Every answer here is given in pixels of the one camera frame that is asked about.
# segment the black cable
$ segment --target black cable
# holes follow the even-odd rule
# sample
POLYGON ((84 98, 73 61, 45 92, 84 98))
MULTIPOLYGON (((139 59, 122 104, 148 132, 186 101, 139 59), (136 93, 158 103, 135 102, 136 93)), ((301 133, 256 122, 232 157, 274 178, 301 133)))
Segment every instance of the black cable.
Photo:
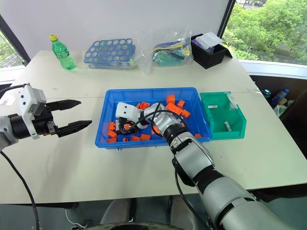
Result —
POLYGON ((211 230, 209 228, 209 226, 205 223, 205 221, 200 217, 200 215, 198 215, 198 213, 195 211, 195 209, 189 204, 189 202, 187 201, 186 197, 183 195, 182 190, 180 188, 179 182, 178 182, 178 175, 177 172, 175 170, 175 180, 176 180, 176 185, 178 188, 178 191, 184 201, 184 203, 186 203, 186 205, 188 206, 188 208, 191 210, 191 212, 194 214, 194 216, 199 220, 199 222, 201 223, 201 225, 206 229, 206 230, 211 230))
POLYGON ((27 84, 15 85, 15 86, 7 87, 7 88, 5 88, 3 90, 0 90, 0 94, 5 93, 8 90, 13 90, 13 89, 17 89, 17 88, 23 88, 25 85, 27 85, 27 84))
MULTIPOLYGON (((187 126, 185 120, 184 120, 181 116, 179 116, 178 114, 176 114, 175 112, 169 111, 169 110, 157 110, 157 111, 155 111, 155 112, 156 112, 156 113, 166 112, 166 113, 171 113, 171 114, 173 114, 173 115, 177 115, 177 116, 180 118, 181 122, 184 124, 184 128, 185 128, 186 130, 188 130, 188 126, 187 126)), ((134 124, 133 124, 129 129, 127 129, 126 131, 122 130, 122 134, 127 134, 131 129, 133 129, 134 127, 136 127, 136 125, 137 125, 138 123, 142 122, 143 120, 145 120, 145 119, 148 118, 149 116, 153 115, 155 112, 151 112, 151 113, 147 114, 146 116, 142 117, 141 119, 139 119, 136 123, 134 123, 134 124)))
POLYGON ((1 155, 8 161, 8 163, 10 164, 10 166, 13 168, 13 170, 15 171, 15 173, 19 176, 20 180, 23 182, 25 189, 27 190, 31 203, 32 203, 32 207, 33 207, 33 211, 34 211, 34 216, 35 216, 35 225, 36 225, 36 230, 39 230, 39 221, 38 221, 38 213, 37 213, 37 209, 36 209, 36 205, 35 205, 35 201, 34 198, 32 196, 32 193, 26 183, 26 181, 24 180, 23 176, 21 176, 21 174, 18 172, 18 170, 16 169, 15 165, 12 163, 12 161, 10 160, 10 158, 8 158, 7 155, 5 155, 4 152, 0 151, 1 155))
POLYGON ((156 135, 158 135, 158 136, 160 136, 160 137, 163 137, 161 134, 159 134, 159 133, 157 133, 157 131, 155 131, 155 129, 154 129, 154 117, 155 117, 155 115, 157 114, 157 110, 159 109, 159 106, 161 105, 161 102, 159 102, 158 103, 158 105, 157 105, 157 107, 155 108, 155 110, 154 110, 154 113, 153 113, 153 117, 152 117, 152 121, 151 121, 151 127, 152 127, 152 131, 156 134, 156 135))

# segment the tree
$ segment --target tree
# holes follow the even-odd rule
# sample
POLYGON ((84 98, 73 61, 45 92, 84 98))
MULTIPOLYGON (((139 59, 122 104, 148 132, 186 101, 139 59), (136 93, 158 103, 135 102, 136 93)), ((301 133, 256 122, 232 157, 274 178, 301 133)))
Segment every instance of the tree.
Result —
POLYGON ((22 64, 21 57, 17 54, 6 37, 0 32, 0 68, 20 66, 22 64))
POLYGON ((307 0, 268 0, 259 9, 235 4, 223 39, 239 57, 279 61, 276 49, 283 45, 289 58, 306 64, 307 0))

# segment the clear plastic bag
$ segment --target clear plastic bag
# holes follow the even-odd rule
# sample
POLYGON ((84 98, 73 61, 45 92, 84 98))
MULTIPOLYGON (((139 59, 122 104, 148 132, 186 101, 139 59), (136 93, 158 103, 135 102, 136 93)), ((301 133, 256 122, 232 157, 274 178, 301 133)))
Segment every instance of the clear plastic bag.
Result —
POLYGON ((161 67, 191 63, 191 34, 188 28, 138 31, 133 39, 136 44, 133 60, 146 74, 150 72, 152 63, 161 67))
POLYGON ((284 111, 286 111, 288 107, 284 106, 284 105, 280 105, 278 104, 275 108, 274 108, 274 112, 276 113, 277 116, 281 116, 283 114, 284 111))

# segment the white table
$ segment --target white table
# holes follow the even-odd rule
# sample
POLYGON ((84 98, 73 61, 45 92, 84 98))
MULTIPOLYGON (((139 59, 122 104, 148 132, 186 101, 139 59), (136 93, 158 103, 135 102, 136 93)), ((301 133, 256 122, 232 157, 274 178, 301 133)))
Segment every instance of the white table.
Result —
MULTIPOLYGON (((193 86, 198 92, 236 92, 235 99, 247 119, 245 138, 204 143, 216 168, 246 189, 307 182, 305 157, 263 96, 246 90, 256 86, 235 58, 226 57, 222 64, 207 70, 197 63, 154 68, 152 75, 146 76, 138 69, 64 71, 51 52, 42 51, 14 84, 24 82, 43 89, 49 102, 67 98, 82 102, 70 110, 53 112, 57 125, 75 119, 93 120, 88 128, 73 135, 22 139, 4 149, 25 177, 37 203, 178 194, 169 147, 117 151, 95 146, 105 92, 115 88, 193 86), (148 85, 147 79, 157 81, 148 85)), ((17 90, 10 94, 18 98, 17 90)), ((17 112, 18 99, 11 106, 0 105, 0 115, 17 112)), ((30 203, 19 178, 3 158, 0 181, 0 203, 30 203)), ((183 190, 196 193, 195 188, 187 186, 183 190)))

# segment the window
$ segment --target window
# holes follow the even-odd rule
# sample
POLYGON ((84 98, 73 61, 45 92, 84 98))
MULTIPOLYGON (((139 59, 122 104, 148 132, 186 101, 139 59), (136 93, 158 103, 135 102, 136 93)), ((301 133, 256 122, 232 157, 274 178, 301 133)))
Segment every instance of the window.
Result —
POLYGON ((0 68, 22 66, 23 59, 0 31, 0 68))
POLYGON ((223 40, 238 59, 307 65, 307 0, 237 0, 223 40))

